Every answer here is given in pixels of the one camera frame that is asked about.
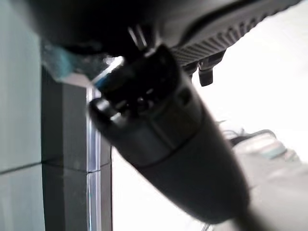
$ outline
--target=light gray panel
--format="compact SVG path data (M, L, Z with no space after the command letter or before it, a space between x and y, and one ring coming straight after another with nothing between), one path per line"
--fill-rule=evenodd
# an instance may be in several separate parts
M0 172L40 162L39 39L0 1Z
M0 175L0 230L45 231L41 165Z

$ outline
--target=black cylindrical object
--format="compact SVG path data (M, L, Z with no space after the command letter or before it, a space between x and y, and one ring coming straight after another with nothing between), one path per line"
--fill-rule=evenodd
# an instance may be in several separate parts
M102 88L113 102L120 102L119 96L129 99L133 114L122 112L119 123L108 121L107 110L99 106L102 100L90 103L98 130L150 183L195 218L214 224L245 212L249 202L245 179L189 78L164 48L143 62L118 89L110 78L117 97ZM149 107L138 111L138 102Z

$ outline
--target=ribbed black surface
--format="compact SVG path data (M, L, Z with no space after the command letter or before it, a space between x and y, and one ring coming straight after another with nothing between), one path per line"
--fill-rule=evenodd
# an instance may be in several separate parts
M264 18L281 12L283 9L276 9L264 12L262 15L251 18L245 22L241 22L233 27L226 28L224 31L218 32L216 35L206 38L205 40L182 48L174 48L173 53L179 64L184 66L195 61L204 59L210 55L226 50L228 47L236 43L241 37L249 32Z

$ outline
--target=white wall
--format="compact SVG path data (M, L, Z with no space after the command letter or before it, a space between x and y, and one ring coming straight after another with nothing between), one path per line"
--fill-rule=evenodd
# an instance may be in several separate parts
M217 119L273 130L308 161L308 2L266 19L229 48L214 84L194 84Z

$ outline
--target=black plastic part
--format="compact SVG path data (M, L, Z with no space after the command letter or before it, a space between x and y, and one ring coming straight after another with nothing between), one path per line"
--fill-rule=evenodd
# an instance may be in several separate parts
M213 69L205 71L199 70L199 80L202 87L208 86L213 83Z
M165 161L137 170L193 217L211 224L243 213L249 195L242 173L210 115Z
M173 48L181 65L227 49L299 0L11 0L43 38L79 53L139 56L128 27Z
M154 71L157 81L174 80L165 84L168 94L151 109L134 117L123 115L120 124L106 123L97 99L89 104L90 116L121 155L177 206L201 221L223 222L245 212L249 202L245 179L190 79L166 52L160 48L144 60L157 64L165 55L161 68L157 65ZM172 76L166 67L173 70ZM148 87L138 86L140 93Z
M193 77L193 73L195 73L197 68L198 68L198 62L193 62L183 67L184 71L188 74L190 78Z

